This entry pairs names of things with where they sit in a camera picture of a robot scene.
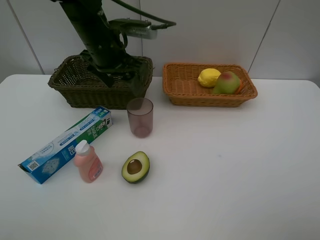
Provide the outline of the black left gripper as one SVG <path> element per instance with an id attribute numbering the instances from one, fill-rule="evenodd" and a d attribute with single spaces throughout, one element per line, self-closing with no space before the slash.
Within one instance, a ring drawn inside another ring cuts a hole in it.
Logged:
<path id="1" fill-rule="evenodd" d="M 148 88 L 150 64 L 127 53 L 124 42 L 85 43 L 79 57 L 88 72 L 96 75 L 108 88 L 116 76 L 129 78 L 127 85 L 135 97 L 140 97 Z"/>

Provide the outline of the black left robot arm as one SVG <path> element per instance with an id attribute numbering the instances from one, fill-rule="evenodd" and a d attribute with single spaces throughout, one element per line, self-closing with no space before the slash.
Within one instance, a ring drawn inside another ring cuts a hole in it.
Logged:
<path id="1" fill-rule="evenodd" d="M 87 70 L 109 88 L 116 80 L 124 82 L 136 98 L 140 97 L 148 65 L 126 52 L 127 35 L 109 24 L 102 1 L 60 0 L 59 4 L 85 46 L 80 57 L 88 64 Z"/>

